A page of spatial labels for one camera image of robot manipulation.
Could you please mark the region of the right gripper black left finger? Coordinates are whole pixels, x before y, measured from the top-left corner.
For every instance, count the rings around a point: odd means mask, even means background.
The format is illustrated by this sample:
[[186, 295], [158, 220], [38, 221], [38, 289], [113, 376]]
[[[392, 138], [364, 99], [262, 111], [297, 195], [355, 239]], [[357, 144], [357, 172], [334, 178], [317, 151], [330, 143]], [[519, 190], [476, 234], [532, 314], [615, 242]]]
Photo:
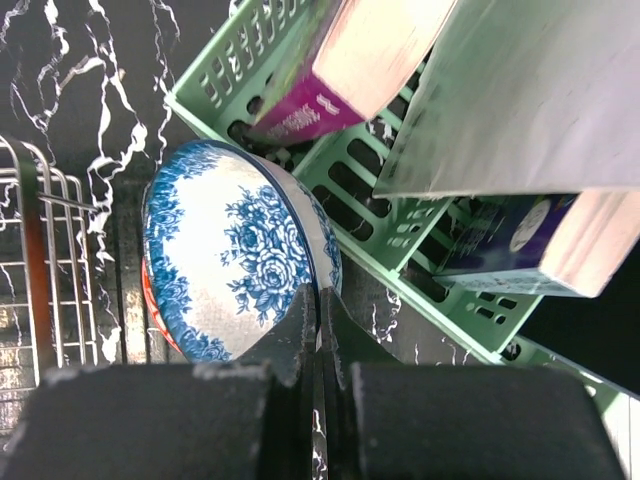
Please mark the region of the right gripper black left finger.
[[235, 361], [53, 369], [1, 457], [5, 479], [307, 479], [316, 295]]

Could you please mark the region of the metal wire dish rack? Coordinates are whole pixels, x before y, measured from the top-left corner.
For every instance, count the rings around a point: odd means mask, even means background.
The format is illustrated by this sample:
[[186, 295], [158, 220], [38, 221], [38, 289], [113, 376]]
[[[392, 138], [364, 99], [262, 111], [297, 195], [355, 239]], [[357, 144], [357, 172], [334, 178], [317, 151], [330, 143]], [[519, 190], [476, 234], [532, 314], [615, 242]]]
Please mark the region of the metal wire dish rack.
[[100, 362], [81, 182], [1, 137], [1, 440], [57, 367]]

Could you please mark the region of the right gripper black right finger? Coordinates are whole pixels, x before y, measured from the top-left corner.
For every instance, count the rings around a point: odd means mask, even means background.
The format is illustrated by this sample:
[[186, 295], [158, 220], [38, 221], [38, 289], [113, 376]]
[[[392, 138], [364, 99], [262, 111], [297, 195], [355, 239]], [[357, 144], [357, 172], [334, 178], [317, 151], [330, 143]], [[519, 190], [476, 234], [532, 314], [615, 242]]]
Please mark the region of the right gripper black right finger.
[[594, 401], [546, 367], [399, 362], [319, 296], [333, 479], [621, 479]]

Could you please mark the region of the blue orange ceramic bowl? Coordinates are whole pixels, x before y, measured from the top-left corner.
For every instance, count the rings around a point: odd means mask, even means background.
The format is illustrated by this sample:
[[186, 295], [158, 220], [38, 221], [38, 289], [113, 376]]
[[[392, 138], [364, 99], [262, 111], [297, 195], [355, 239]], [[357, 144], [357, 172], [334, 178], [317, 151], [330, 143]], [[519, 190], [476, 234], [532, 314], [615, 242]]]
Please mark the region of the blue orange ceramic bowl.
[[217, 140], [175, 150], [145, 201], [145, 270], [160, 324], [190, 362], [231, 361], [289, 310], [297, 289], [340, 289], [340, 248], [292, 174]]

